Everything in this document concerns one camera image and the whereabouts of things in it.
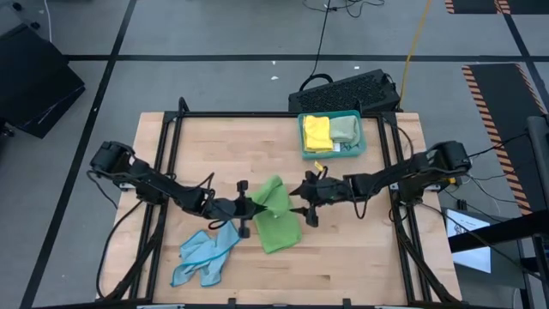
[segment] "blue towel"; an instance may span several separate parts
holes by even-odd
[[[219,283],[229,251],[239,241],[237,229],[231,221],[213,239],[203,230],[196,232],[179,248],[183,263],[173,271],[172,287],[188,282],[197,270],[200,270],[201,286],[211,287]]]

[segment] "wooden table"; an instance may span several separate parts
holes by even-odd
[[[137,157],[151,166],[158,145],[163,113],[143,113],[137,128],[134,149]],[[398,114],[399,126],[408,133],[416,152],[425,150],[419,116]],[[375,119],[363,119],[367,149],[357,158],[322,160],[329,175],[374,173],[383,169],[383,157]],[[254,191],[271,175],[279,174],[288,191],[295,189],[305,171],[315,170],[313,162],[303,161],[299,149],[296,118],[184,118],[175,167],[177,181],[196,185],[215,172],[212,187],[217,197],[235,198],[236,183],[250,182]],[[389,147],[393,145],[390,128]],[[168,134],[166,149],[170,147]],[[405,157],[409,146],[401,136]],[[396,162],[394,148],[391,161]],[[163,162],[166,169],[167,156]],[[426,192],[426,204],[439,208],[437,194]],[[293,197],[295,207],[305,205]],[[117,220],[136,204],[133,191],[123,192]],[[208,221],[185,214],[172,201],[168,207],[164,241],[154,302],[226,304],[236,298],[240,304],[325,304],[338,305],[351,299],[354,305],[405,305],[395,230],[389,221],[389,195],[383,189],[368,203],[364,220],[357,219],[351,203],[339,203],[318,210],[320,227],[305,225],[302,241],[293,248],[267,255],[263,252],[253,222],[251,237],[231,251],[222,272],[221,283],[201,288],[199,275],[183,286],[172,288],[172,272],[181,263],[178,248],[197,230],[207,229]],[[111,291],[136,257],[145,207],[127,219],[112,237],[101,285]],[[416,207],[425,261],[442,284],[461,298],[448,240],[440,214]],[[416,300],[421,299],[417,269],[411,259]],[[144,295],[149,266],[142,272],[140,295]]]

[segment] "gray floor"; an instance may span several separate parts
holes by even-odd
[[[23,17],[38,20],[46,36],[41,1],[21,1]],[[387,0],[383,7],[364,7],[354,20],[344,11],[330,14],[324,38],[327,54],[405,55],[426,0]],[[64,54],[111,52],[128,0],[48,2],[54,45]],[[321,6],[322,1],[309,0]],[[549,55],[549,16],[513,16],[533,55]],[[314,54],[323,14],[290,0],[138,0],[122,54],[223,55]],[[435,1],[417,49],[422,55],[520,55],[501,15],[450,15]],[[462,63],[412,63],[403,101],[419,112],[428,144],[456,139],[468,151],[490,147],[486,130],[461,72]],[[18,307],[57,205],[106,62],[73,62],[70,67],[87,91],[43,140],[18,133],[0,149],[0,298]],[[86,156],[69,200],[35,306],[94,299],[100,250],[112,226],[114,210],[86,179],[91,155],[105,140],[131,144],[141,112],[176,107],[179,96],[194,111],[285,111],[287,96],[311,73],[313,62],[117,62]],[[549,81],[549,64],[536,64]],[[404,63],[323,62],[317,72],[335,79],[383,69],[400,85]],[[474,162],[472,174],[502,172],[495,154]],[[503,179],[485,182],[487,191],[512,198]],[[107,192],[117,198],[111,186]],[[513,204],[495,204],[473,184],[455,193],[485,212],[518,216]],[[453,199],[440,195],[443,205]],[[473,282],[458,273],[465,300],[478,305],[511,306],[513,288]],[[517,297],[516,306],[520,306]]]

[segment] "yellow cloth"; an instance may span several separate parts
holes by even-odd
[[[329,138],[329,118],[305,116],[303,121],[305,151],[326,152],[334,150],[334,143]]]

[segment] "hazard tape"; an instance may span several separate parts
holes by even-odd
[[[444,5],[446,5],[446,10],[448,11],[448,13],[454,14],[454,3],[452,2],[452,0],[444,0]]]
[[[507,0],[494,0],[499,14],[511,14],[511,7]]]
[[[515,66],[518,68],[519,73],[521,73],[522,79],[524,80],[524,84],[526,85],[526,87],[530,91],[530,93],[532,95],[532,99],[534,99],[534,101],[535,101],[535,104],[538,106],[538,108],[540,109],[540,111],[544,115],[547,115],[547,111],[546,111],[545,107],[543,107],[543,104],[541,104],[540,99],[538,99],[538,96],[535,94],[535,91],[532,88],[532,84],[530,83],[530,81],[526,77],[526,73],[524,73],[524,70],[522,70],[521,65],[520,64],[515,64]]]
[[[501,145],[501,136],[498,133],[498,129],[496,129],[490,110],[488,109],[488,106],[484,101],[484,97],[480,92],[479,84],[474,78],[471,67],[464,65],[462,67],[462,71],[465,76],[465,80],[467,81],[467,85],[469,86],[469,90],[471,91],[471,95],[473,96],[474,104],[479,109],[480,117],[482,118],[482,122],[486,128],[488,137],[490,138],[493,146],[498,146],[498,148],[495,149],[496,156],[498,157],[499,164],[504,170],[505,178],[507,179],[507,183],[509,184],[513,196],[515,197],[516,203],[519,206],[519,210],[523,215],[531,214],[532,210],[530,210],[530,204],[528,203],[526,194],[524,193],[521,183],[515,174],[515,169],[513,168],[509,156],[507,155],[505,146]]]

